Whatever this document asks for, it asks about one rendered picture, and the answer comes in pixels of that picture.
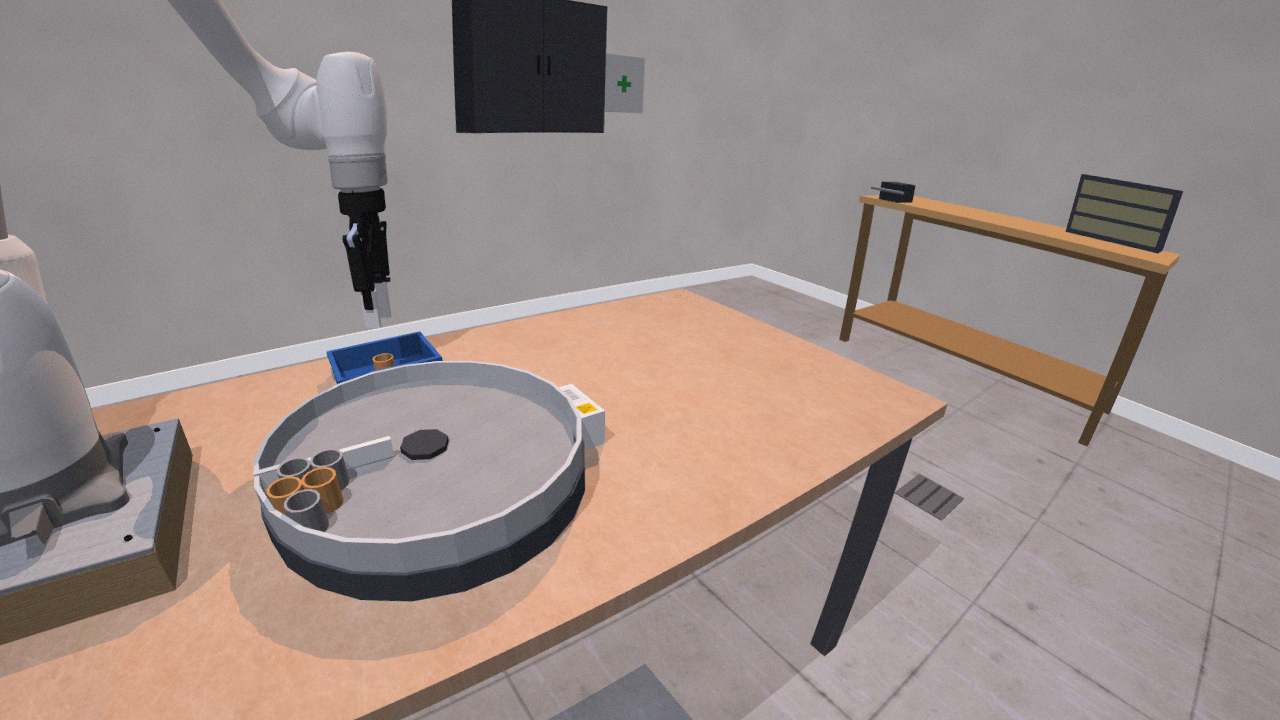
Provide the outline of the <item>blue square tray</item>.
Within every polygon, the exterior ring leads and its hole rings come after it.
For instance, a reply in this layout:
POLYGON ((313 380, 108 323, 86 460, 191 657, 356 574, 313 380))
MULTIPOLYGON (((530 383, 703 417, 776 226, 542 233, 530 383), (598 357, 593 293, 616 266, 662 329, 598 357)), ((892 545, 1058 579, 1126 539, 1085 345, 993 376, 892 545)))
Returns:
POLYGON ((443 361, 442 355, 438 354, 436 348, 433 347, 424 334, 415 332, 326 351, 333 379, 339 384, 340 382, 374 372, 372 357, 379 354, 392 354, 396 366, 443 361))

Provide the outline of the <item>grey metal bushing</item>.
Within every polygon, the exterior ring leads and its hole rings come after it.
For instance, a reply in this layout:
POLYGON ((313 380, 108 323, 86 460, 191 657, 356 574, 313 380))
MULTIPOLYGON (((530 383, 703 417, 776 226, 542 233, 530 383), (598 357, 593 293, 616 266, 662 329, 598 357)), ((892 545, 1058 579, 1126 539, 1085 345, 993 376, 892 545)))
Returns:
POLYGON ((316 489, 294 492, 285 498, 284 509, 287 518, 291 518, 302 527, 323 532, 329 527, 323 498, 316 489))
POLYGON ((312 468, 307 457, 292 457, 276 468, 276 475, 279 479, 284 477, 297 477, 302 479, 305 474, 311 470, 312 468))
POLYGON ((316 468, 332 468, 337 471, 337 478, 339 480, 340 489, 344 489, 349 484, 349 477, 346 469, 346 462, 343 454, 338 448, 326 448, 310 459, 312 470, 316 468), (339 457, 339 459, 338 459, 339 457), (325 466, 323 466, 325 465, 325 466))

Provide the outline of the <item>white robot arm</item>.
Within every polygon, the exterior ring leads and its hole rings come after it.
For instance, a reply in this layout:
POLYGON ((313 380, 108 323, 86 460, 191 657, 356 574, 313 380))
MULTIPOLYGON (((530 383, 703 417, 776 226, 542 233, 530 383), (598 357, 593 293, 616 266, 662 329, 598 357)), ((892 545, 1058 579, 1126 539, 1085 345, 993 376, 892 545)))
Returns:
MULTIPOLYGON (((274 138, 292 149, 326 149, 334 190, 387 184, 387 101, 370 56, 329 54, 314 79, 260 56, 221 0, 166 1, 253 97, 274 138)), ((99 432, 35 252, 6 233, 1 184, 0 269, 0 547, 31 536, 44 544, 54 528, 129 502, 128 439, 99 432)))

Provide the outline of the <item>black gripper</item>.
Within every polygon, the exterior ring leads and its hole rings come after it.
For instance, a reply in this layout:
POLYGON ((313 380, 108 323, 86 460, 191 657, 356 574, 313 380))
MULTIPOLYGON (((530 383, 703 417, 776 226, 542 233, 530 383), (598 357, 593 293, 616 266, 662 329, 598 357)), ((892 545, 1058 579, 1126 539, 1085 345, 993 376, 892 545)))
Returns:
POLYGON ((387 209, 385 193, 381 188, 358 193, 339 192, 338 200, 340 214, 349 217, 349 234, 343 234, 342 240, 355 292, 360 291, 365 328, 380 328, 380 318, 390 318, 387 222, 379 222, 378 217, 379 211, 387 209))

